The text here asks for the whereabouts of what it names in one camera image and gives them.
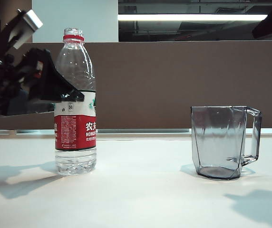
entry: ceiling light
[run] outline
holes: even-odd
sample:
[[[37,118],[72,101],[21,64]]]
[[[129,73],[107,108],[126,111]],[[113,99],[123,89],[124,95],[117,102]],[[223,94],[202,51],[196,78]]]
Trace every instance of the ceiling light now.
[[[119,21],[261,21],[265,14],[119,14]]]

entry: table surface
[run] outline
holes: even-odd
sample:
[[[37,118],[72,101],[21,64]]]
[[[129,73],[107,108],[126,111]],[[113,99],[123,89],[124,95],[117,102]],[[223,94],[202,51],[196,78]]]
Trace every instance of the table surface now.
[[[63,177],[52,135],[0,135],[0,227],[272,228],[272,136],[236,180],[197,175],[189,135],[98,138],[96,168]]]

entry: ceiling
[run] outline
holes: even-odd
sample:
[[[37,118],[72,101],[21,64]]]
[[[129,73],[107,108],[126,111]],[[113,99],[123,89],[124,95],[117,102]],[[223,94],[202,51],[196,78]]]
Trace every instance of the ceiling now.
[[[119,14],[268,14],[272,0],[119,0]],[[119,21],[119,41],[252,40],[258,22]]]

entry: cubicle divider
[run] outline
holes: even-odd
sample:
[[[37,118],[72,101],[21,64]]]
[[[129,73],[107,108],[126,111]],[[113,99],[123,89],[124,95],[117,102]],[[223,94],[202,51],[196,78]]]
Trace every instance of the cubicle divider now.
[[[97,79],[97,128],[190,128],[190,106],[249,105],[272,128],[272,41],[86,43]],[[28,43],[10,52],[19,62]],[[53,113],[0,117],[0,129],[52,129]]]

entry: red bottle label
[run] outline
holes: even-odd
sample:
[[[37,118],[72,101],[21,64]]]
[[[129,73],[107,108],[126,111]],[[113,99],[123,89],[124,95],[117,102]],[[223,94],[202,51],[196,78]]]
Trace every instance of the red bottle label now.
[[[81,150],[96,146],[95,92],[82,92],[83,102],[55,105],[57,150]]]

